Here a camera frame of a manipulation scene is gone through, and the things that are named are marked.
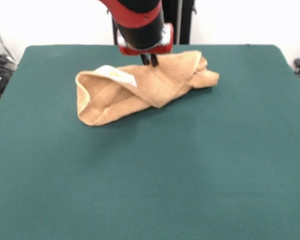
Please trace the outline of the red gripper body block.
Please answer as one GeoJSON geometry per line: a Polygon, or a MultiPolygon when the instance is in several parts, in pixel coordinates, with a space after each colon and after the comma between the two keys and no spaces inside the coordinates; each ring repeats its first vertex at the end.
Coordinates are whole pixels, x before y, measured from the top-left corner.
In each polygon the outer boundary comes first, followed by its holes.
{"type": "Polygon", "coordinates": [[[174,43],[174,28],[171,23],[165,23],[161,32],[161,39],[149,49],[132,48],[118,32],[118,48],[123,55],[136,56],[140,54],[166,54],[170,53],[174,43]]]}

